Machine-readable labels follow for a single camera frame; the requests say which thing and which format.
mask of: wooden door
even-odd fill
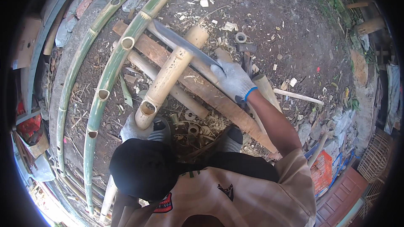
[[[317,205],[316,227],[334,227],[352,209],[366,189],[368,182],[353,168],[332,187]]]

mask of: shirt logo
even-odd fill
[[[220,184],[218,184],[217,188],[220,189],[223,193],[225,193],[231,201],[233,201],[234,199],[233,184],[230,184],[229,188],[227,189],[223,189],[223,187]]]
[[[171,192],[164,197],[164,199],[159,203],[157,208],[153,213],[167,213],[173,209],[173,202],[171,201]]]

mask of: hand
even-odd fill
[[[140,129],[134,120],[135,112],[131,113],[126,119],[124,127],[121,129],[122,143],[128,139],[144,139],[146,140],[153,132],[154,123],[151,123],[146,130]]]
[[[230,98],[236,103],[246,102],[250,92],[257,88],[247,73],[238,63],[225,62],[221,59],[218,59],[217,63],[223,70],[215,64],[210,66],[210,70],[215,74],[226,94],[231,95]]]

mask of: machete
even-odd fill
[[[156,28],[156,30],[166,39],[171,40],[174,42],[177,46],[180,46],[182,48],[185,48],[188,52],[192,53],[194,56],[198,57],[201,59],[206,65],[211,66],[212,64],[215,64],[220,67],[220,65],[212,58],[210,58],[208,55],[206,55],[204,52],[199,50],[199,48],[195,47],[191,43],[189,43],[187,40],[185,40],[183,37],[179,36],[177,33],[174,31],[166,28],[162,23],[160,23],[158,20],[153,19],[153,24]]]

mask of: brick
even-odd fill
[[[93,2],[93,0],[83,0],[83,1],[81,1],[81,3],[78,5],[78,7],[76,9],[76,15],[77,15],[78,19],[80,19],[81,16],[83,16],[83,13],[86,11],[86,9],[91,4],[91,2]]]

